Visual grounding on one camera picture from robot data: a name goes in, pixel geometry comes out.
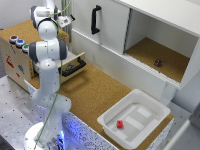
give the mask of sink basin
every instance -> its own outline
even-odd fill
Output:
[[[169,108],[135,89],[103,113],[97,121],[119,145],[126,149],[136,149],[169,113]],[[123,128],[117,128],[117,120],[123,121]]]

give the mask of black door handle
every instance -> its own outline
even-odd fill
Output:
[[[62,71],[63,77],[67,77],[67,76],[73,74],[74,72],[78,71],[79,69],[83,68],[86,65],[86,62],[83,61],[80,57],[78,57],[77,61],[80,63],[78,66],[76,66],[72,69],[69,69],[69,70]]]
[[[96,8],[92,10],[92,25],[91,25],[92,34],[100,32],[100,30],[96,28],[96,12],[99,10],[101,10],[101,7],[98,5],[96,5]]]

